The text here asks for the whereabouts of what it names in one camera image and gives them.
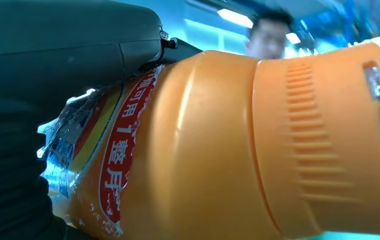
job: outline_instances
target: ceiling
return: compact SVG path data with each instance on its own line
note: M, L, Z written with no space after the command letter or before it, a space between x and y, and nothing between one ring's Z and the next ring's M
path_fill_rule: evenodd
M295 18L314 15L330 9L331 2L342 5L346 0L232 0L242 5L264 5L281 7L289 11ZM380 25L380 0L353 0L357 8L365 7L370 18Z

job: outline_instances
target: ceiling light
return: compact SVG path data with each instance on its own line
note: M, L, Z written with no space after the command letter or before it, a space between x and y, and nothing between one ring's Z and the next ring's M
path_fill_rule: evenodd
M297 34L295 33L288 33L286 35L287 39L290 41L291 44L299 44L300 43L300 39L299 37L297 36Z
M304 28L305 30L308 30L308 26L306 25L305 21L300 20L300 23L302 24L302 26L303 26L303 28Z
M253 27L253 22L245 15L235 13L228 9L221 9L218 11L218 14L221 16L221 18L230 21L234 24L238 24L250 29Z
M304 56L306 56L306 53L305 53L305 51L303 50L303 48L299 48L299 57L304 57Z

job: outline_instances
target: fluorescent light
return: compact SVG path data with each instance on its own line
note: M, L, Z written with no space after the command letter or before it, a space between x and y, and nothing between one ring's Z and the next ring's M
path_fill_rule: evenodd
M368 43L375 43L375 44L377 44L379 47L380 47L380 36L378 36L378 37L376 37L376 38L371 38L371 39L367 39L367 40L364 40L364 41L362 41L362 42L360 42L360 43L358 43L358 42L354 42L353 44L351 44L351 43L347 43L347 46L348 47L352 47L352 46L356 46L356 45L360 45L360 44L368 44Z
M284 58L285 59L293 59L299 57L299 53L296 51L296 49L292 47L286 47L284 48Z
M186 19L186 18L184 18L184 22L186 24L192 26L192 27L200 28L200 29L203 29L203 30L206 30L206 31L209 31L209 32L217 33L217 34L222 34L222 35L225 35L227 37L236 39L238 41L246 41L247 40L247 37L245 35L242 35L242 34L239 34L239 33L235 33L233 31L228 31L228 30L224 30L222 28L213 27L213 26L210 26L210 25L207 25L207 24L204 24L204 23L202 24L200 22L192 21L192 20L189 20L189 19Z
M308 26L306 25L305 21L300 20L300 23L302 24L302 26L303 26L303 28L304 28L305 30L308 30Z
M253 27L253 22L245 15L235 13L228 9L221 9L218 11L218 14L221 16L221 18L230 21L234 24L238 24L250 29Z
M291 44L299 44L300 43L300 39L299 37L297 36L297 34L295 33L288 33L286 35L287 39L290 41Z
M306 53L305 53L305 51L303 50L303 48L299 48L299 57L304 57L304 56L306 56Z
M327 52L329 53L339 49L337 46L334 46L333 44L320 39L317 41L315 45L316 49L320 54L326 54Z

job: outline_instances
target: transparent plastic wrap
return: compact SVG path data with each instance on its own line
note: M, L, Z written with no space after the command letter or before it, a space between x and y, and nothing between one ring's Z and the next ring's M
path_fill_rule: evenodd
M53 213L99 239L116 239L120 195L127 185L139 118L162 69L69 102L41 132L47 136L42 174Z

